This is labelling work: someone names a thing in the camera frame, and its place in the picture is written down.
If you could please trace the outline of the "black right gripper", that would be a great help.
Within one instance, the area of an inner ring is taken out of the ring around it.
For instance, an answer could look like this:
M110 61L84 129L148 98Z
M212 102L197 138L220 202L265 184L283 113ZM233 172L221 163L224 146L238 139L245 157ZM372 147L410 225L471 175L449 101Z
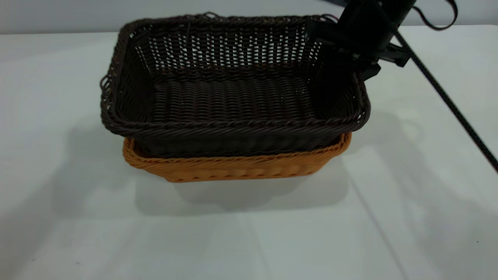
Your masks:
M351 106L352 71L366 81L381 71L379 60L404 67L411 58L405 47L391 43L403 21L385 23L381 18L360 19L352 26L325 21L308 21L305 34L310 42L321 43L322 63L317 79L317 113L346 113Z

